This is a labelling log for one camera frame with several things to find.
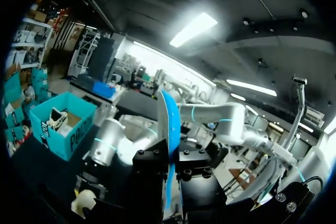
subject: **fluorescent light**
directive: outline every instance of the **fluorescent light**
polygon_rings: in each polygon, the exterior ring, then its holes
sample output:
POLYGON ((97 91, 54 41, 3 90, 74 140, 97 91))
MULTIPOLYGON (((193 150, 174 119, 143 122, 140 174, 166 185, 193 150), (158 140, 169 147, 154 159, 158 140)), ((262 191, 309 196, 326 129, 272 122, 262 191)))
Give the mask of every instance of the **fluorescent light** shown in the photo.
POLYGON ((269 123, 268 125, 269 125, 271 128, 275 129, 276 131, 278 131, 278 132, 280 132, 280 133, 284 132, 283 128, 281 128, 280 126, 277 126, 277 125, 274 124, 274 123, 269 123))
MULTIPOLYGON (((85 26, 85 24, 82 24, 82 23, 78 23, 78 22, 76 22, 75 23, 76 25, 79 25, 79 26, 85 26)), ((91 29, 93 29, 93 30, 97 30, 95 27, 93 27, 93 26, 86 26, 87 28, 91 28, 91 29)))
POLYGON ((186 27, 184 27, 176 36, 170 41, 170 45, 179 47, 186 43, 188 40, 205 32, 209 28, 217 24, 217 21, 206 13, 201 13, 186 27))
POLYGON ((252 109, 249 105, 246 105, 246 108, 247 108, 249 111, 251 111, 254 115, 259 115, 259 114, 257 113, 257 111, 255 111, 254 109, 252 109))
POLYGON ((256 85, 252 85, 252 84, 248 84, 248 83, 244 83, 244 82, 240 82, 240 81, 233 81, 233 80, 226 80, 226 81, 231 85, 236 85, 236 86, 239 86, 239 87, 252 89, 252 90, 255 90, 255 91, 259 91, 261 93, 273 95, 274 97, 277 96, 277 93, 274 90, 262 88, 262 87, 259 87, 259 86, 256 86, 256 85))
POLYGON ((299 123, 299 126, 301 126, 302 128, 304 128, 305 130, 309 131, 309 132, 314 132, 314 130, 306 125, 304 125, 303 123, 299 123))
POLYGON ((234 97, 234 98, 240 99, 240 100, 242 100, 242 101, 246 101, 246 99, 245 99, 244 97, 241 97, 241 96, 239 96, 239 95, 237 95, 237 94, 232 94, 232 93, 231 93, 231 95, 232 95, 232 97, 234 97))
POLYGON ((331 123, 329 123, 329 125, 324 129, 324 132, 330 134, 333 130, 335 130, 335 128, 336 128, 336 116, 331 121, 331 123))
POLYGON ((167 56, 167 55, 164 55, 163 53, 161 53, 161 52, 159 52, 159 51, 156 51, 156 50, 154 50, 153 48, 150 48, 150 47, 148 47, 148 46, 145 46, 145 45, 143 45, 143 44, 141 44, 141 43, 139 43, 139 42, 134 41, 133 43, 136 44, 137 46, 140 46, 140 47, 142 47, 142 48, 144 48, 144 49, 147 49, 148 51, 151 51, 151 52, 153 52, 153 53, 155 53, 155 54, 157 54, 157 55, 160 55, 160 56, 162 56, 163 58, 165 58, 165 59, 167 59, 167 60, 170 60, 170 61, 174 62, 175 64, 177 64, 177 65, 179 65, 180 67, 184 68, 185 70, 189 71, 190 73, 192 73, 192 74, 196 75, 197 77, 201 78, 203 81, 205 81, 206 83, 210 84, 211 86, 214 86, 214 87, 216 86, 216 84, 214 84, 212 81, 206 79, 206 78, 205 78, 203 75, 201 75, 200 73, 197 73, 195 70, 193 70, 193 69, 187 67, 186 65, 183 65, 182 63, 178 62, 177 60, 174 60, 173 58, 171 58, 171 57, 169 57, 169 56, 167 56))

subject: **blue bin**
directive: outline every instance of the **blue bin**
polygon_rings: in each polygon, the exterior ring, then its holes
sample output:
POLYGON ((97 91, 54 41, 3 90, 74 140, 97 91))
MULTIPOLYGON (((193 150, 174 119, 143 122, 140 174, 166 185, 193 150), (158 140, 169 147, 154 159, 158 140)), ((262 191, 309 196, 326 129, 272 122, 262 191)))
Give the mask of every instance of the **blue bin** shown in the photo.
POLYGON ((93 124, 96 106, 71 93, 63 93, 37 105, 30 110, 33 135, 53 153, 68 161, 93 124), (51 129, 47 124, 52 108, 67 111, 81 120, 66 137, 51 129))
POLYGON ((106 98, 111 98, 115 91, 115 87, 110 87, 109 85, 107 85, 106 83, 97 81, 94 85, 93 85, 93 91, 99 95, 101 95, 102 97, 106 97, 106 98))

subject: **white object in box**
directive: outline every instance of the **white object in box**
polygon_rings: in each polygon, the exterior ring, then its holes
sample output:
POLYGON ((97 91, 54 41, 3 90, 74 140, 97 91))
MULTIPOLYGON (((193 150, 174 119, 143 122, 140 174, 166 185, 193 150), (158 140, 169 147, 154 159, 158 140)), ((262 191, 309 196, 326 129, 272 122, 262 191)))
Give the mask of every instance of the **white object in box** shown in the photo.
POLYGON ((5 69, 9 68, 13 62, 14 62, 14 57, 15 57, 15 53, 16 51, 15 50, 11 50, 7 56, 7 59, 6 59, 6 67, 5 69))
POLYGON ((26 38, 26 42, 28 43, 34 43, 34 38, 35 38, 36 32, 34 31, 30 31, 27 38, 26 38))
POLYGON ((20 65, 23 65, 23 61, 26 57, 27 51, 21 50, 21 51, 16 51, 15 53, 15 63, 19 63, 20 65))
POLYGON ((19 42, 26 42, 28 35, 29 35, 29 31, 22 30, 19 42))

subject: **ceiling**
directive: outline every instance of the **ceiling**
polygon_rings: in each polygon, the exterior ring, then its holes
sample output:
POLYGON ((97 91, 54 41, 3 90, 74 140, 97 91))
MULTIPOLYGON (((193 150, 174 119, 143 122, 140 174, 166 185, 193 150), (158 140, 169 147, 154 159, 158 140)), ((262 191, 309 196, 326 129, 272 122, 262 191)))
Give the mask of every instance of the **ceiling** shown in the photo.
POLYGON ((325 126, 336 114, 332 36, 308 0, 95 1, 115 31, 170 55, 208 78, 230 78, 276 90, 278 96, 270 97, 231 87, 231 92, 244 96, 247 102, 286 121, 293 121, 297 109, 293 76, 308 79, 307 103, 326 115, 325 126), (308 12, 308 18, 303 18, 301 8, 308 12), (218 24, 179 48, 170 46, 171 39, 202 12, 218 24), (244 18, 249 18, 249 26, 243 24, 244 18))

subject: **black cable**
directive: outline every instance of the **black cable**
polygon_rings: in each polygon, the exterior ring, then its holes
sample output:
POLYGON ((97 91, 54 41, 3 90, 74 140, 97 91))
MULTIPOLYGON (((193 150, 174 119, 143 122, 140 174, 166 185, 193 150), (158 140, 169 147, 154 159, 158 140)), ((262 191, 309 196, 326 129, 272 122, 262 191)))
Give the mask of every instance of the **black cable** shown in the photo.
POLYGON ((311 182, 313 180, 318 180, 320 182, 320 184, 321 184, 321 190, 322 190, 322 188, 323 188, 323 180, 319 176, 313 176, 311 178, 308 178, 305 182, 303 182, 303 184, 306 185, 307 183, 309 183, 309 182, 311 182))

